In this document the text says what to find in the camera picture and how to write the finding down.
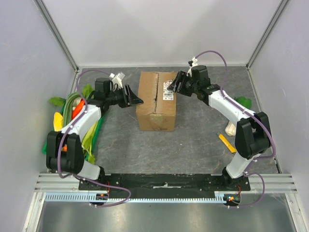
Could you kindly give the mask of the brown cardboard express box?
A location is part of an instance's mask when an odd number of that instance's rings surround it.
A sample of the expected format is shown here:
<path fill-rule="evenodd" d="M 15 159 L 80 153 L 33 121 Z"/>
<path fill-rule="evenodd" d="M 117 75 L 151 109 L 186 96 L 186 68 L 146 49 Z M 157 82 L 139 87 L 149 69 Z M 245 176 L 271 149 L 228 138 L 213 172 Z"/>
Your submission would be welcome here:
<path fill-rule="evenodd" d="M 141 72 L 138 97 L 143 104 L 136 107 L 141 131 L 174 131 L 177 98 L 167 87 L 176 75 L 176 72 Z"/>

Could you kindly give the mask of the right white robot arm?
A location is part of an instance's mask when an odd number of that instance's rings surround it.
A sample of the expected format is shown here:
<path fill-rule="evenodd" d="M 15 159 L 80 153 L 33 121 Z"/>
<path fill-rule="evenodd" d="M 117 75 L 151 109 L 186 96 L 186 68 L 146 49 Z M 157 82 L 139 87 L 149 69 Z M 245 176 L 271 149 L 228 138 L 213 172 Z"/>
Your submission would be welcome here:
<path fill-rule="evenodd" d="M 221 184 L 224 189 L 233 190 L 250 163 L 274 147 L 268 116 L 264 112 L 255 113 L 245 108 L 219 85 L 211 84 L 206 66 L 192 67 L 188 73 L 179 71 L 167 89 L 189 97 L 196 94 L 199 100 L 219 111 L 236 126 L 236 153 L 222 171 Z"/>

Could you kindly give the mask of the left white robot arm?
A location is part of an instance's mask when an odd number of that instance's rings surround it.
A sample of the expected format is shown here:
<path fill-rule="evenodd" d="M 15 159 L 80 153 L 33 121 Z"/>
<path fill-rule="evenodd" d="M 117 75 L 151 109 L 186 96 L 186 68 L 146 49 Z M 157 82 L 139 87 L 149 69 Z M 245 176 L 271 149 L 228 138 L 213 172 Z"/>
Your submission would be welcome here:
<path fill-rule="evenodd" d="M 143 104 L 129 85 L 115 84 L 107 78 L 98 78 L 81 112 L 60 131 L 47 135 L 46 167 L 53 171 L 65 172 L 89 179 L 89 185 L 101 190 L 106 185 L 104 169 L 84 158 L 82 139 L 110 106 L 121 108 Z"/>

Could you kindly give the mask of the yellow utility knife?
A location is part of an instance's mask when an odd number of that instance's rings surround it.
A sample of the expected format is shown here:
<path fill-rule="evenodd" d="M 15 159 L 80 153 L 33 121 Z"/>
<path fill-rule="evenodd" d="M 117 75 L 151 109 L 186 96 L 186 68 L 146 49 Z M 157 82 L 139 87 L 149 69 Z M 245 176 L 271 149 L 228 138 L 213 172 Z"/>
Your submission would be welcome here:
<path fill-rule="evenodd" d="M 231 153 L 236 153 L 237 150 L 230 144 L 230 142 L 222 134 L 218 134 L 218 137 Z"/>

